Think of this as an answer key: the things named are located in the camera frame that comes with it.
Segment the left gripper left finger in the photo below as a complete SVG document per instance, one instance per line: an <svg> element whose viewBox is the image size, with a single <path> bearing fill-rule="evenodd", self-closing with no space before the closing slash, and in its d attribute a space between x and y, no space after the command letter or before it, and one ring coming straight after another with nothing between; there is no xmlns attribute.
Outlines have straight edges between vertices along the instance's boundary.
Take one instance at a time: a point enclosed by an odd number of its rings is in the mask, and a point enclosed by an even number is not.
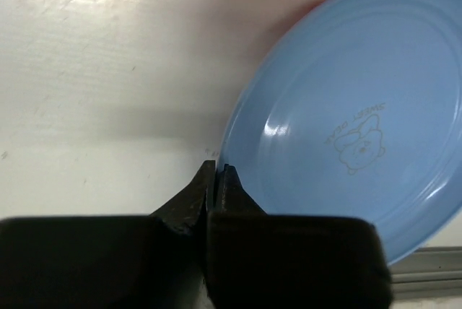
<svg viewBox="0 0 462 309"><path fill-rule="evenodd" d="M1 221L3 308L188 308L215 163L151 214Z"/></svg>

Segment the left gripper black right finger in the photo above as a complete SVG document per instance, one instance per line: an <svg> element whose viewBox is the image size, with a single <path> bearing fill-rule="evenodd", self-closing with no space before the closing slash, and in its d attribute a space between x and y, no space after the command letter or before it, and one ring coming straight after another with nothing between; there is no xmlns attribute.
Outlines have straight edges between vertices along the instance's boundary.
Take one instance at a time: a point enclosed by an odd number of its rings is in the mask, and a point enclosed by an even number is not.
<svg viewBox="0 0 462 309"><path fill-rule="evenodd" d="M216 308L389 308L393 302L373 225L266 214L230 165L219 174L207 217L207 290Z"/></svg>

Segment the blue plate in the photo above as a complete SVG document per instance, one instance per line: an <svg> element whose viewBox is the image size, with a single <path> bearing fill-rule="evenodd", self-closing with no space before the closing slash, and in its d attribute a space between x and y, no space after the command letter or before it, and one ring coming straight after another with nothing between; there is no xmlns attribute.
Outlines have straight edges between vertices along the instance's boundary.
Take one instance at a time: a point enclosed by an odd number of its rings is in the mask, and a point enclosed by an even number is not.
<svg viewBox="0 0 462 309"><path fill-rule="evenodd" d="M220 165L269 214L359 217L387 262L461 209L461 13L313 9L271 49Z"/></svg>

